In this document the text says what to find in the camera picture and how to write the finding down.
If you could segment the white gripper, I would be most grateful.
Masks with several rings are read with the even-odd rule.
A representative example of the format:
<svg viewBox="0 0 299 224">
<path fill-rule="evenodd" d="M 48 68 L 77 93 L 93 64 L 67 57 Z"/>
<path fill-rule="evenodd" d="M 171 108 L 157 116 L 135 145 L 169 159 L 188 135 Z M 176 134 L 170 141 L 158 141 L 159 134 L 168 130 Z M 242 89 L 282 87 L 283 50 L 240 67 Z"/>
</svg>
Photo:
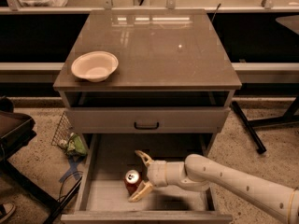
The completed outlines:
<svg viewBox="0 0 299 224">
<path fill-rule="evenodd" d="M 154 187 L 166 187 L 168 185 L 166 178 L 166 161 L 154 161 L 147 153 L 136 150 L 135 154 L 148 167 L 147 177 L 149 181 L 142 181 L 136 191 L 130 196 L 128 201 L 136 203 L 146 197 L 153 191 Z"/>
</svg>

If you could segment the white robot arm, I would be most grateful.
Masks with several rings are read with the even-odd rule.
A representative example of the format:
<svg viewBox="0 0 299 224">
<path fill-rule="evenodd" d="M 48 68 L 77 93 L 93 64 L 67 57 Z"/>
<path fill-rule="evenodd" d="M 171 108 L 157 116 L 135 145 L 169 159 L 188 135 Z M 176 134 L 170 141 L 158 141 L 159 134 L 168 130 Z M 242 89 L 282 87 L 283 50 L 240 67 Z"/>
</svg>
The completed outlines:
<svg viewBox="0 0 299 224">
<path fill-rule="evenodd" d="M 197 154 L 189 155 L 185 161 L 155 161 L 141 150 L 136 150 L 135 154 L 147 167 L 148 181 L 139 184 L 129 198 L 131 203 L 138 202 L 154 188 L 177 186 L 189 191 L 204 191 L 212 182 L 283 224 L 299 224 L 298 189 L 237 171 Z"/>
</svg>

